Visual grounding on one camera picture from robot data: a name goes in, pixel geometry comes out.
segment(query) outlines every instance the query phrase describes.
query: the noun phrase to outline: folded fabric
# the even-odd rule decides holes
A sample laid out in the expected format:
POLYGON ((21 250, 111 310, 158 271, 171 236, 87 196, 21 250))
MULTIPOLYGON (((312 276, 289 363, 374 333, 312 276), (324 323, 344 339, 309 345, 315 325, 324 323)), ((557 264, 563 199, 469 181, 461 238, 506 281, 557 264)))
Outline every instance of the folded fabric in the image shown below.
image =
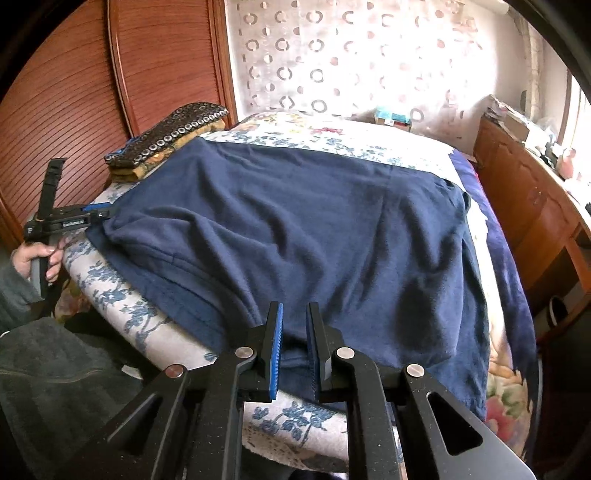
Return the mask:
POLYGON ((422 171, 195 138, 87 236, 214 351, 239 346, 282 301, 289 393, 313 399, 305 308, 318 301, 347 345, 380 364, 425 366, 483 418, 488 320, 469 202, 422 171))
POLYGON ((195 130, 192 130, 182 137, 177 137, 177 139, 172 142, 168 147, 165 149, 156 152, 154 155, 148 157, 145 161, 140 163, 135 168, 109 168, 111 172, 111 179, 113 181, 139 181, 142 180, 148 173, 150 173, 153 169, 155 169, 161 162, 166 160, 173 152, 181 148, 183 145, 187 144, 193 138, 198 135, 203 135, 207 132, 218 132, 220 130, 224 130, 226 128, 226 124, 224 120, 219 118, 213 123, 203 125, 195 130))
POLYGON ((215 103, 188 103, 177 108, 139 137, 129 140, 123 148, 105 155, 105 162, 110 168, 135 168, 153 155, 166 150, 181 137, 190 135, 195 129, 213 124, 227 114, 227 108, 215 103))

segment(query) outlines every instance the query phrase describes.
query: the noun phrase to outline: wooden wardrobe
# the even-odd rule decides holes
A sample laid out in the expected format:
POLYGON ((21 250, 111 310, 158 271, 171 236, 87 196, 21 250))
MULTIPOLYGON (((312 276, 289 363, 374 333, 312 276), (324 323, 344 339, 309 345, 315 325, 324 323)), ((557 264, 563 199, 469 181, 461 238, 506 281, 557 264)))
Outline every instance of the wooden wardrobe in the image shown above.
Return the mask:
POLYGON ((49 159, 67 157, 56 206, 108 181, 103 156, 176 107, 236 108, 223 0, 87 0, 20 70, 0 103, 0 241, 35 212, 49 159))

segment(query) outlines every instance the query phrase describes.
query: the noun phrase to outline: window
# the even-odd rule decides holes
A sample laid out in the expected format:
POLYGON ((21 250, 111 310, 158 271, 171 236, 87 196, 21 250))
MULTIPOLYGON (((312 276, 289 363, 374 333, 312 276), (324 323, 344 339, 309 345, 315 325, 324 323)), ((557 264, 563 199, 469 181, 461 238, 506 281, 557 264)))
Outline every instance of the window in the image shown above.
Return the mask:
POLYGON ((571 80, 569 115, 564 130, 562 146, 577 151, 577 168, 585 180, 591 180, 591 104, 577 80, 571 80))

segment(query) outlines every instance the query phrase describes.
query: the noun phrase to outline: human hand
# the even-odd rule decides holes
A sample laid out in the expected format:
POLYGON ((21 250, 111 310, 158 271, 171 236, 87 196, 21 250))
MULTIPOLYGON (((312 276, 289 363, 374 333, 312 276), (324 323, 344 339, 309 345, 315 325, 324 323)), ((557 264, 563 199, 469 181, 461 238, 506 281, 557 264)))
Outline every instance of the human hand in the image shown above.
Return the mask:
POLYGON ((14 269, 22 278, 29 278, 31 276, 31 260, 37 257, 49 257, 46 279, 49 282, 56 281, 60 272, 65 243, 62 238, 55 247, 40 243, 22 244, 12 255, 14 269))

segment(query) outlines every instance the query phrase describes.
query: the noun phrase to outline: metal rivet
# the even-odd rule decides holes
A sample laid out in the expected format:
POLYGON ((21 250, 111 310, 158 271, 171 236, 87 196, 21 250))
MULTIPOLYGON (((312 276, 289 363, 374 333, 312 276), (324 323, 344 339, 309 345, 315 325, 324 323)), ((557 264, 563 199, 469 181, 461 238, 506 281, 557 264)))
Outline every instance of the metal rivet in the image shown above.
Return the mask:
POLYGON ((353 358, 355 356, 355 350, 348 346, 342 346, 336 351, 339 358, 353 358))
POLYGON ((168 367, 166 367, 166 370, 164 370, 164 373, 169 378, 178 378, 183 374, 183 372, 184 368, 182 365, 179 364, 169 365, 168 367))
POLYGON ((407 366, 407 373, 411 377, 422 377, 425 374, 425 369, 419 364, 410 364, 407 366))
POLYGON ((236 349, 236 356, 238 358, 250 358, 254 353, 254 350, 249 346, 241 346, 240 348, 236 349))

